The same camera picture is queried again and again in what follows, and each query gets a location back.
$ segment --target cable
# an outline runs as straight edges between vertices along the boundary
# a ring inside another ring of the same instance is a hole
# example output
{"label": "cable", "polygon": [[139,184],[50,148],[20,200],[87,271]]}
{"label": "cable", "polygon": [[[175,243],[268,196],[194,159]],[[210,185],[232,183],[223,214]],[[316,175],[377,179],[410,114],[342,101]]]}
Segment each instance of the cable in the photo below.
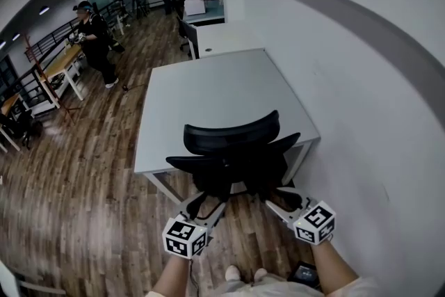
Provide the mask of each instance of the cable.
{"label": "cable", "polygon": [[195,278],[193,277],[192,269],[193,269],[193,260],[192,260],[192,262],[190,264],[190,281],[192,282],[192,285],[196,288],[196,297],[200,297],[200,286],[196,282]]}

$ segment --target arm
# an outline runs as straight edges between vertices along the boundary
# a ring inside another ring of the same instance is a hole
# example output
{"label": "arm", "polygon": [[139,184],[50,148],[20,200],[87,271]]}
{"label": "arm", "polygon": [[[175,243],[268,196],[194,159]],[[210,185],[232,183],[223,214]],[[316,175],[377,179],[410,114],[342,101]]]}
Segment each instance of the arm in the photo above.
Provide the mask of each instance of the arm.
{"label": "arm", "polygon": [[328,240],[320,245],[312,245],[312,253],[325,295],[345,287],[358,278]]}
{"label": "arm", "polygon": [[165,297],[185,297],[189,264],[189,260],[173,255],[168,260],[159,281],[153,288],[153,292]]}

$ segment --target wooden workbench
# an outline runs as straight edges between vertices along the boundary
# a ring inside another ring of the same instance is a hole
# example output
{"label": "wooden workbench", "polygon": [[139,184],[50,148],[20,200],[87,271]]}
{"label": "wooden workbench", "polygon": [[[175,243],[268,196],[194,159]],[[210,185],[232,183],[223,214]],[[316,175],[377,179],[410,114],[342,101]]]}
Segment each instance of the wooden workbench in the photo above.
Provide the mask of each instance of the wooden workbench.
{"label": "wooden workbench", "polygon": [[[79,45],[73,45],[67,50],[67,53],[64,56],[54,60],[54,62],[44,71],[44,73],[47,75],[48,81],[50,81],[51,78],[57,76],[58,74],[63,73],[66,76],[67,80],[69,81],[77,97],[80,100],[83,100],[83,97],[79,92],[79,89],[77,88],[73,78],[71,78],[71,76],[68,73],[68,69],[70,68],[71,65],[73,65],[74,61],[77,59],[77,57],[81,52],[82,48]],[[80,73],[75,65],[73,65],[73,68],[76,71],[76,74],[80,76]],[[53,96],[52,92],[47,87],[47,84],[45,83],[45,78],[40,77],[40,83],[42,84],[45,92],[47,92],[49,98],[51,98],[51,101],[57,106],[57,108],[60,108],[60,104],[57,102],[56,98]]]}

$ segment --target black bag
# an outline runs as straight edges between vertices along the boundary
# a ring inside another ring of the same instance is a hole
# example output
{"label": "black bag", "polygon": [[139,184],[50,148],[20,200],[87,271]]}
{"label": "black bag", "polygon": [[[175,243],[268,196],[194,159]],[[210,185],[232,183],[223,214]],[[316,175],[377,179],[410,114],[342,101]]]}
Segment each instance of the black bag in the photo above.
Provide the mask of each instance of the black bag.
{"label": "black bag", "polygon": [[103,31],[104,31],[104,37],[107,38],[107,43],[109,45],[109,47],[114,51],[117,52],[119,54],[121,54],[122,52],[125,51],[125,48],[114,38],[113,32],[109,29],[108,24],[106,22],[106,20],[104,19],[104,17],[102,15],[98,15],[98,14],[91,14],[90,15],[90,19],[88,20],[91,24],[92,19],[94,17],[98,16],[102,22],[102,27],[103,27]]}

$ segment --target desk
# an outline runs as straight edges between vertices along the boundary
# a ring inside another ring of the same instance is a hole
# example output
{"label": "desk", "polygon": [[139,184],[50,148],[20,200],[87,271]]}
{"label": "desk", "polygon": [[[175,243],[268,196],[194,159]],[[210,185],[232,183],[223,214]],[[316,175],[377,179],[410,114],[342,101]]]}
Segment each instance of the desk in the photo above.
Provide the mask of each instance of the desk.
{"label": "desk", "polygon": [[196,14],[188,16],[184,13],[182,18],[185,22],[189,24],[194,24],[196,22],[206,22],[209,20],[224,19],[224,5],[220,5],[219,0],[208,0],[206,3],[206,12],[204,14]]}
{"label": "desk", "polygon": [[[83,100],[83,97],[81,93],[79,92],[79,89],[77,89],[75,82],[71,78],[71,76],[68,74],[68,69],[71,65],[73,65],[74,61],[77,59],[77,56],[82,52],[82,48],[79,45],[73,45],[67,50],[67,53],[54,60],[54,62],[45,70],[45,74],[47,75],[48,81],[51,80],[51,78],[57,76],[60,73],[65,74],[65,77],[69,81],[72,89],[74,89],[74,92],[76,93],[77,97],[80,100]],[[73,65],[74,70],[76,71],[76,74],[80,76],[79,71],[77,70],[77,67]],[[53,94],[47,87],[45,83],[45,78],[40,77],[40,83],[42,84],[45,92],[48,94],[51,101],[56,105],[57,108],[60,108],[60,104],[57,102],[56,98],[54,98]]]}
{"label": "desk", "polygon": [[[28,111],[29,107],[28,104],[26,104],[26,102],[23,100],[22,96],[17,93],[14,94],[11,98],[7,99],[4,103],[3,106],[1,107],[1,113],[4,116],[8,116],[11,109],[14,107],[15,103],[17,103],[17,100],[21,100],[23,103],[23,106],[25,107],[25,109]],[[3,130],[2,125],[0,125],[0,133],[3,134],[3,136],[6,138],[6,140],[8,140],[10,142],[10,144],[17,150],[20,151],[20,148],[17,146],[17,144],[12,140],[12,138],[6,133],[6,131]],[[4,152],[8,152],[7,149],[0,144],[0,149],[2,149]]]}
{"label": "desk", "polygon": [[246,22],[199,26],[196,31],[200,58],[264,48]]}
{"label": "desk", "polygon": [[184,125],[235,127],[277,109],[278,139],[301,133],[286,153],[286,184],[318,132],[265,51],[242,51],[154,68],[140,121],[135,172],[143,173],[175,203],[182,197],[154,174],[175,170],[167,156],[192,156],[183,142]]}

